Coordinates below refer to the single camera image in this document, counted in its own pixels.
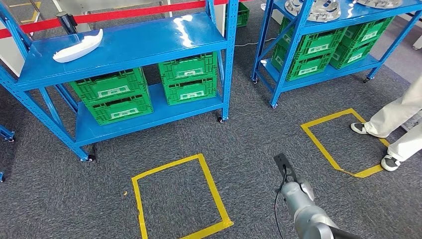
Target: person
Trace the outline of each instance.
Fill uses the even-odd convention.
[[[411,84],[404,95],[384,106],[366,123],[353,123],[351,129],[359,134],[386,138],[422,110],[422,76]],[[413,127],[388,147],[381,166],[387,171],[396,170],[401,163],[422,149],[422,123]]]

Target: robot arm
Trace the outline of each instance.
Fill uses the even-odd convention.
[[[290,214],[295,222],[300,239],[361,239],[338,229],[325,211],[314,203],[314,192],[304,179],[297,178],[287,158],[280,154],[274,157],[283,177],[292,178],[281,188]]]

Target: green plastic crate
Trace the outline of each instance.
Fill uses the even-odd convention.
[[[148,94],[139,94],[97,105],[86,106],[99,125],[126,120],[153,112]]]
[[[286,57],[286,54],[287,50],[277,44],[274,50],[273,58],[271,59],[271,64],[273,64],[273,66],[279,71],[283,66],[283,61]],[[287,73],[286,80],[293,81],[305,76],[323,72],[329,63],[332,54],[333,52],[311,57],[305,60],[299,60],[294,57],[290,69]]]
[[[185,102],[215,97],[217,92],[217,76],[209,75],[206,78],[164,85],[167,103],[175,105]]]
[[[228,8],[225,8],[225,25],[227,26],[227,10]],[[249,19],[249,8],[245,6],[242,2],[239,2],[239,8],[237,11],[237,25],[236,27],[243,27],[248,24]]]
[[[285,17],[281,22],[279,33],[289,25],[290,21]],[[293,36],[294,28],[289,31],[278,42],[283,48],[288,49]],[[295,58],[305,60],[319,55],[332,53],[343,38],[347,27],[339,28],[331,31],[323,31],[313,34],[304,35],[296,49]]]
[[[90,77],[70,82],[70,85],[87,105],[148,92],[148,85],[142,68]]]
[[[376,41],[393,21],[394,17],[389,17],[377,21],[371,21],[354,26],[350,26],[341,40],[341,44],[349,48],[362,46],[368,42]]]
[[[217,53],[209,52],[196,56],[158,63],[163,84],[174,84],[205,78],[217,73]]]
[[[336,69],[341,69],[362,60],[369,54],[374,45],[375,41],[368,42],[365,45],[356,48],[348,48],[340,44],[330,60],[330,65]]]

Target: shoe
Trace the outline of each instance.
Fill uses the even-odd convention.
[[[362,123],[353,123],[350,125],[350,128],[358,134],[369,134],[365,129],[365,125]]]
[[[391,155],[385,155],[385,157],[381,160],[381,167],[383,167],[387,171],[394,171],[400,166],[400,161],[393,158]]]

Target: yellow floor tape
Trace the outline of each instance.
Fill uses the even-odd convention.
[[[151,175],[153,173],[157,173],[157,172],[162,171],[164,169],[174,167],[174,166],[177,166],[179,164],[186,163],[188,161],[195,160],[195,159],[198,159],[198,161],[201,165],[202,171],[204,172],[204,175],[205,175],[205,178],[207,180],[208,186],[210,188],[212,197],[214,198],[215,204],[216,204],[217,209],[220,213],[221,222],[219,222],[215,225],[212,225],[210,227],[207,227],[205,229],[202,229],[198,232],[187,235],[187,236],[183,237],[183,239],[204,238],[204,237],[207,237],[211,234],[219,232],[219,231],[233,225],[233,222],[230,220],[230,218],[228,217],[227,211],[225,210],[224,204],[223,204],[223,202],[220,198],[220,195],[218,193],[217,187],[215,186],[214,180],[212,179],[211,172],[208,169],[207,163],[205,162],[205,158],[200,153],[200,154],[196,154],[196,155],[193,155],[193,156],[190,156],[190,157],[187,157],[187,158],[183,158],[183,159],[162,165],[160,167],[151,169],[149,171],[138,174],[138,175],[136,175],[132,178],[132,184],[133,184],[133,188],[135,190],[136,203],[137,203],[137,207],[138,207],[138,211],[139,211],[139,226],[140,226],[140,229],[141,229],[142,239],[147,239],[148,235],[147,235],[147,232],[146,232],[145,218],[144,218],[144,213],[143,213],[143,210],[142,210],[141,194],[140,194],[140,191],[139,191],[138,180],[145,177],[145,176]]]
[[[344,115],[348,115],[348,114],[354,115],[362,123],[366,122],[365,119],[362,116],[360,116],[354,109],[350,108],[350,109],[347,109],[345,111],[337,112],[337,113],[334,113],[332,115],[325,116],[325,117],[313,120],[313,121],[308,122],[308,123],[304,123],[303,125],[301,125],[301,127],[305,131],[305,133],[311,138],[311,140],[314,142],[314,144],[319,148],[319,150],[322,152],[322,154],[327,158],[327,160],[330,162],[330,164],[333,166],[334,169],[341,171],[341,172],[344,172],[344,173],[347,173],[347,174],[350,174],[350,175],[352,175],[354,177],[358,177],[358,178],[365,178],[365,177],[368,177],[368,176],[370,176],[374,173],[382,171],[383,169],[379,164],[376,165],[376,166],[370,167],[368,169],[365,169],[365,170],[358,172],[358,173],[351,173],[351,172],[348,172],[348,171],[342,169],[337,164],[337,162],[333,159],[333,157],[330,155],[330,153],[324,148],[324,146],[317,139],[317,137],[315,137],[315,135],[309,129],[310,127],[315,126],[317,124],[320,124],[320,123],[323,123],[323,122],[326,122],[326,121],[329,121],[329,120],[332,120],[332,119],[335,119],[335,118],[338,118],[338,117],[341,117],[341,116],[344,116]],[[386,147],[388,147],[390,145],[385,139],[380,139],[380,141]]]
[[[21,4],[9,5],[9,7],[26,6],[26,5],[32,5],[32,4],[31,4],[30,2],[27,2],[27,3],[21,3]],[[36,1],[36,2],[35,2],[35,5],[36,5],[36,6],[37,6],[37,8],[39,9],[39,8],[40,8],[40,6],[41,6],[41,2],[40,2],[40,1]],[[35,10],[35,11],[34,11],[34,13],[33,13],[33,15],[32,15],[32,19],[30,19],[30,20],[23,20],[23,21],[20,21],[20,22],[22,22],[22,23],[34,22],[34,21],[35,21],[35,19],[37,18],[37,15],[38,15],[38,12]]]

